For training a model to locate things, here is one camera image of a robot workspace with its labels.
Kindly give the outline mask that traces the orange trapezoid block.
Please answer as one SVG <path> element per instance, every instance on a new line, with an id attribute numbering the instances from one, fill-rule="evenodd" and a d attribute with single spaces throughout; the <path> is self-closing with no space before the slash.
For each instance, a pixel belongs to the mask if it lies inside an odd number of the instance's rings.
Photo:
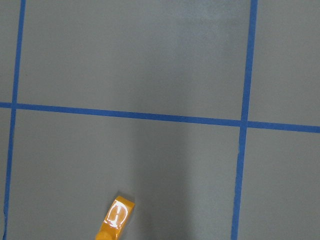
<path id="1" fill-rule="evenodd" d="M 134 202 L 123 196 L 117 196 L 111 204 L 95 239 L 119 240 L 134 207 Z"/>

